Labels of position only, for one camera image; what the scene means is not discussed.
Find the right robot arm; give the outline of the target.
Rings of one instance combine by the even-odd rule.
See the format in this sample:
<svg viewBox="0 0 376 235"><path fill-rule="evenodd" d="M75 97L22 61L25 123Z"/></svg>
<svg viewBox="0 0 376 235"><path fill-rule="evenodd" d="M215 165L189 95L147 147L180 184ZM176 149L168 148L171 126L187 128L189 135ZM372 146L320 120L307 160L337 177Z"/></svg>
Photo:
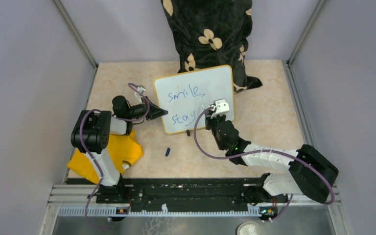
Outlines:
<svg viewBox="0 0 376 235"><path fill-rule="evenodd" d="M338 168L314 146L303 144L297 150L263 147L244 140L239 131L224 115L205 113L206 129L210 130L223 159L236 165L259 166L276 170L256 188L257 198L270 201L280 194L304 195L324 205L335 202L332 186L339 174Z"/></svg>

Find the yellow-framed whiteboard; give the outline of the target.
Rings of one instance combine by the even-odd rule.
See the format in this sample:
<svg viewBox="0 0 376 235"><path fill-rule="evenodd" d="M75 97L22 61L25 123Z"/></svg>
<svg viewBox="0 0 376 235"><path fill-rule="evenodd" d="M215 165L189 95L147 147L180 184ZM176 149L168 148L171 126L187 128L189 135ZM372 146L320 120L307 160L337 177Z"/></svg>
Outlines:
<svg viewBox="0 0 376 235"><path fill-rule="evenodd" d="M157 78L153 85L158 106L168 111L162 122L169 135L193 130L203 112L201 105L208 108L220 99L226 99L230 107L226 119L235 120L233 72L229 65Z"/></svg>

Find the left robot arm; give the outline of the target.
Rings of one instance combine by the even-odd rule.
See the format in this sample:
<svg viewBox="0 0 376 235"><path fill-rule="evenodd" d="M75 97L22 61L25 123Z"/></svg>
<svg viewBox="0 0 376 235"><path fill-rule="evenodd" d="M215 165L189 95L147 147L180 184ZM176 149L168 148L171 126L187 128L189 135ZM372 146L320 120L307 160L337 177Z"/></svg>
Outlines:
<svg viewBox="0 0 376 235"><path fill-rule="evenodd" d="M121 173L114 166L108 150L111 135L129 136L137 121L153 120L168 114L168 111L153 104L148 97L130 105L122 96L112 100L112 111L83 110L71 134L71 144L90 161L96 172L99 188L108 190L108 196L120 203L126 199L127 189L120 185Z"/></svg>

